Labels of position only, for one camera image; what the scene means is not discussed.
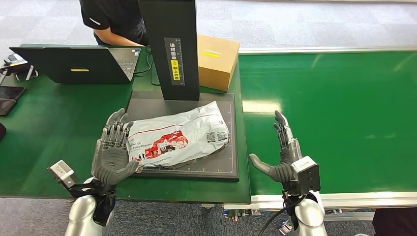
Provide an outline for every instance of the cable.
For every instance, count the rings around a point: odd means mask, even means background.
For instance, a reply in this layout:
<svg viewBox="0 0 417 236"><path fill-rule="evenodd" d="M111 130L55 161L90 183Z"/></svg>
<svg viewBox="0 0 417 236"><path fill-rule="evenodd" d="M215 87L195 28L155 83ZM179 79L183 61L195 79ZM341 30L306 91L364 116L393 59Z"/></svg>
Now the cable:
<svg viewBox="0 0 417 236"><path fill-rule="evenodd" d="M154 84L154 83L152 83L152 69L150 70L150 83L152 84L152 85L155 85L155 86L161 86L161 84Z"/></svg>
<svg viewBox="0 0 417 236"><path fill-rule="evenodd" d="M265 225L262 227L261 231L259 232L258 236L261 236L265 229L268 227L268 225L277 217L279 216L279 214L283 213L284 211L295 207L297 204L299 204L302 200L304 200L307 197L307 195L304 195L302 198L298 199L295 203L286 206L284 208L282 208L279 212L275 213L273 216L271 216L271 218L265 223Z"/></svg>
<svg viewBox="0 0 417 236"><path fill-rule="evenodd" d="M152 66L151 66L151 63L149 62L149 57L150 57L150 55L152 55L152 50L150 49L150 46L149 46L149 45L145 47L145 52L148 54L148 55L146 56L146 62L147 62L147 64L148 64L148 68L147 68L146 70L143 70L143 71L134 72L134 73L133 73L133 75L137 75L137 74L145 73L145 72L148 72L148 71L150 71L150 70L151 70Z"/></svg>

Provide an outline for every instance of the black t-shirt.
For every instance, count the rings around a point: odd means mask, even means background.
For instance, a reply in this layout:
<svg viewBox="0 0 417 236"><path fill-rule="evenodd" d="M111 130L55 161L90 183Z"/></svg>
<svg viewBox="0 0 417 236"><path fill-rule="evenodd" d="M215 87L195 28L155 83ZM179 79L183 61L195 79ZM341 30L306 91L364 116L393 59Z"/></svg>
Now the black t-shirt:
<svg viewBox="0 0 417 236"><path fill-rule="evenodd" d="M96 30L110 27L114 34L140 43L145 25L137 0L80 0L80 5L84 25Z"/></svg>

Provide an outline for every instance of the yellow sticker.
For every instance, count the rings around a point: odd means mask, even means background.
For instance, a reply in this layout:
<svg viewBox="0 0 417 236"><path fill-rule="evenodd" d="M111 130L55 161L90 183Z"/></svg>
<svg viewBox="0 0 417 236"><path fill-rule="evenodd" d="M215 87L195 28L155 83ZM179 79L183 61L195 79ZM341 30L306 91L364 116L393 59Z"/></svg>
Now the yellow sticker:
<svg viewBox="0 0 417 236"><path fill-rule="evenodd" d="M89 72L89 69L71 69L72 72Z"/></svg>
<svg viewBox="0 0 417 236"><path fill-rule="evenodd" d="M203 55L214 57L214 58L219 58L220 57L220 55L218 55L218 54L208 53L208 52L203 52Z"/></svg>
<svg viewBox="0 0 417 236"><path fill-rule="evenodd" d="M179 67L178 67L178 60L171 60L171 68L172 68L172 79L173 80L180 80L179 78Z"/></svg>
<svg viewBox="0 0 417 236"><path fill-rule="evenodd" d="M10 66L21 65L21 64L25 64L25 63L27 63L27 62L26 61L21 61L21 62L18 62L18 63L11 64Z"/></svg>

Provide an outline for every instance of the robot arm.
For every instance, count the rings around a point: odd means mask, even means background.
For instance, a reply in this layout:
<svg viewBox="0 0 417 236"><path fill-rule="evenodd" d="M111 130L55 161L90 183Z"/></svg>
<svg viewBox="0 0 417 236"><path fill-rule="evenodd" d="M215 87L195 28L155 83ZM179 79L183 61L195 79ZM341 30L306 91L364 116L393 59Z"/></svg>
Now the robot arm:
<svg viewBox="0 0 417 236"><path fill-rule="evenodd" d="M97 140L91 173L93 177L76 184L74 171L64 162L52 165L49 171L76 198L69 213L66 236L105 236L113 219L116 185L143 166L128 161L127 140L133 122L120 109L110 115L101 139Z"/></svg>
<svg viewBox="0 0 417 236"><path fill-rule="evenodd" d="M271 166L262 162L257 155L250 154L253 165L271 179L283 186L284 203L303 200L287 210L292 227L298 236L327 236L324 228L324 209L320 199L320 177L318 165L308 156L303 157L298 140L283 114L275 111L273 126L280 143L280 163ZM281 228L282 233L291 230L289 225Z"/></svg>

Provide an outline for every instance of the person's arm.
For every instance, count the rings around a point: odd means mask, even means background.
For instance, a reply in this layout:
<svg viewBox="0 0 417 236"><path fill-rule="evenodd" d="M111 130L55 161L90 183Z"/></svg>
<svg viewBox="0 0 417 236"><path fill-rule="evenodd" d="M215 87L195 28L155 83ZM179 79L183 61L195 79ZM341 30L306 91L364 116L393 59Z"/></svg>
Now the person's arm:
<svg viewBox="0 0 417 236"><path fill-rule="evenodd" d="M125 37L112 33L110 27L107 29L93 29L95 34L101 39L101 41L115 46L143 46L139 43L135 43Z"/></svg>

